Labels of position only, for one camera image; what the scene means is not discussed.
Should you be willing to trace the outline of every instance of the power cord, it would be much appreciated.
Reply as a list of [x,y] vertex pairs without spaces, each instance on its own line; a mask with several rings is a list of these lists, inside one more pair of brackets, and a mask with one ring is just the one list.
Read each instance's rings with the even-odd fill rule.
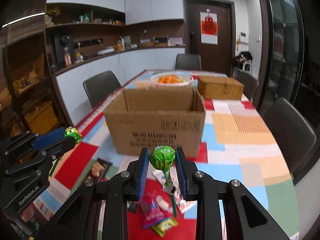
[[101,40],[98,39],[98,41],[100,42],[100,45],[106,49],[106,47],[102,45]]
[[123,66],[121,65],[121,63],[120,63],[120,52],[117,50],[117,52],[118,52],[118,54],[119,54],[119,57],[118,57],[118,63],[120,64],[120,66],[122,67],[122,72],[123,72],[123,76],[124,76],[124,78],[125,78],[125,74],[124,74],[124,68],[123,68]]

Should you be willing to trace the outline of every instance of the red decoration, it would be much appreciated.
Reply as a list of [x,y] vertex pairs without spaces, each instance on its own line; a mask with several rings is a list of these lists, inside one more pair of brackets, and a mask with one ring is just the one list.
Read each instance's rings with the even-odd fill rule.
[[218,35],[218,25],[215,22],[210,14],[201,21],[201,33],[207,35]]

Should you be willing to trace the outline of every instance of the red patch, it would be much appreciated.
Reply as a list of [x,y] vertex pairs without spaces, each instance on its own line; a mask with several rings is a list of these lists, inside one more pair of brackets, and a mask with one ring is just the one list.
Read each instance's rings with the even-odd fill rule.
[[55,179],[71,190],[97,149],[97,146],[81,142],[54,176]]
[[195,159],[192,159],[192,158],[187,158],[187,159],[193,162],[208,163],[207,143],[201,142],[198,156]]
[[204,107],[205,107],[205,109],[207,109],[207,110],[213,110],[213,111],[214,111],[212,99],[205,99],[205,100],[204,100]]
[[[171,200],[167,193],[162,190],[162,186],[158,181],[147,179],[145,192],[156,190],[158,195],[161,195],[165,201],[170,203]],[[137,207],[137,213],[128,212],[128,235],[130,240],[166,240],[166,239],[183,239],[194,240],[196,237],[196,220],[184,219],[183,214],[178,210],[178,217],[174,218],[179,225],[169,229],[164,237],[160,237],[151,227],[147,229],[142,228],[142,221],[144,220],[143,212],[140,206]]]
[[245,109],[255,109],[254,106],[251,104],[251,102],[241,102]]
[[86,128],[84,128],[84,130],[81,132],[82,138],[84,138],[91,131],[91,129],[101,120],[103,116],[103,113],[98,114],[97,117],[93,119]]

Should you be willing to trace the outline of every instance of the green candy package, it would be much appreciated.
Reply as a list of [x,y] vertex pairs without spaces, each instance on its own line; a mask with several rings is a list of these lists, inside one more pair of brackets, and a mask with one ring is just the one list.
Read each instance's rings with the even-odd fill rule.
[[156,226],[153,226],[152,228],[159,234],[159,236],[164,237],[166,231],[168,231],[172,227],[176,227],[177,225],[178,222],[176,220],[174,220],[173,218],[168,218],[157,224]]

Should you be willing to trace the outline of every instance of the wall light strip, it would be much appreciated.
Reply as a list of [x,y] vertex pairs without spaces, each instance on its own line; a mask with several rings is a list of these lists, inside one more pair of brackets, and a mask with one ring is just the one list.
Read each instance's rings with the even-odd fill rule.
[[14,20],[14,21],[12,21],[12,22],[9,22],[9,23],[3,25],[2,28],[3,28],[3,27],[6,27],[6,26],[9,25],[9,24],[16,23],[16,22],[18,22],[18,21],[21,21],[21,20],[24,20],[24,19],[28,19],[28,18],[31,18],[31,17],[34,17],[34,16],[38,16],[38,15],[43,15],[43,14],[45,14],[45,13],[37,13],[37,14],[32,14],[32,15],[26,16],[26,17],[22,17],[22,18],[20,18],[20,19],[18,19],[18,20]]

